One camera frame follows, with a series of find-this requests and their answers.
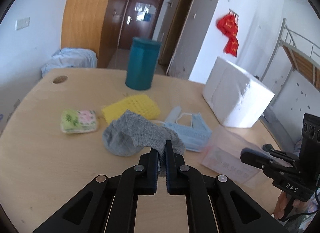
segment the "yellow dish cloth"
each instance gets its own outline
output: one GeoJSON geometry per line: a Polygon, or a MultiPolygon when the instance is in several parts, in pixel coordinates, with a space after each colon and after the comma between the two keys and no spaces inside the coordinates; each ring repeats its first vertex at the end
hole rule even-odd
{"type": "Polygon", "coordinates": [[[105,120],[110,124],[117,120],[127,110],[142,115],[146,119],[156,119],[160,115],[158,105],[146,94],[139,94],[126,97],[117,103],[102,109],[105,120]]]}

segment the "screw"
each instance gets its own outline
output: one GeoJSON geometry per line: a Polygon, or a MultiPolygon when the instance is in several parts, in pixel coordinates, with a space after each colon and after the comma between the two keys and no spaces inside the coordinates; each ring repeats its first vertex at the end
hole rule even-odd
{"type": "Polygon", "coordinates": [[[141,165],[141,164],[138,164],[134,167],[134,170],[137,171],[137,172],[141,172],[144,170],[144,166],[141,165]]]}
{"type": "Polygon", "coordinates": [[[187,171],[190,170],[190,167],[187,166],[187,165],[181,165],[181,166],[180,166],[180,170],[181,170],[182,172],[187,172],[187,171]]]}
{"type": "Polygon", "coordinates": [[[106,181],[106,177],[104,175],[99,175],[97,178],[96,178],[96,181],[99,182],[99,183],[102,183],[104,181],[106,181]]]}
{"type": "Polygon", "coordinates": [[[220,181],[220,182],[226,182],[227,180],[228,180],[228,177],[225,175],[218,176],[218,181],[220,181]]]}

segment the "light switch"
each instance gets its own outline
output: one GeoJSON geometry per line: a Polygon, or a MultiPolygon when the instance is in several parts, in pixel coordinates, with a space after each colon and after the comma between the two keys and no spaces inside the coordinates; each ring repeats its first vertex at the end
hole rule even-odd
{"type": "Polygon", "coordinates": [[[21,30],[23,28],[23,21],[24,19],[16,20],[15,30],[21,30]]]}
{"type": "Polygon", "coordinates": [[[30,25],[30,17],[24,18],[22,28],[29,27],[29,25],[30,25]]]}
{"type": "Polygon", "coordinates": [[[30,17],[19,19],[16,21],[15,30],[21,30],[23,28],[29,27],[30,25],[30,17]]]}

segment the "sticker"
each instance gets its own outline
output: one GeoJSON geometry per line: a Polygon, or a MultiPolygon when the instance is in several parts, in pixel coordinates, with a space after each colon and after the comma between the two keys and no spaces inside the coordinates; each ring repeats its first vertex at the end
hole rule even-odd
{"type": "Polygon", "coordinates": [[[150,21],[150,20],[151,20],[151,16],[152,16],[151,13],[146,13],[146,14],[144,15],[143,21],[150,21]]]}
{"type": "Polygon", "coordinates": [[[156,14],[157,8],[155,8],[153,5],[151,5],[150,9],[149,9],[149,13],[150,14],[156,14]]]}

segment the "floor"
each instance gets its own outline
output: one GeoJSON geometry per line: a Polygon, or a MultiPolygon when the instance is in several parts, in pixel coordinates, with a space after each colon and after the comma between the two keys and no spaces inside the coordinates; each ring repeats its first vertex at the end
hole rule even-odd
{"type": "MultiPolygon", "coordinates": [[[[118,49],[116,53],[113,55],[107,68],[127,70],[128,62],[129,62],[129,54],[130,54],[130,50],[118,49]]],[[[155,74],[165,75],[165,70],[163,69],[162,66],[158,64],[155,74]]]]}

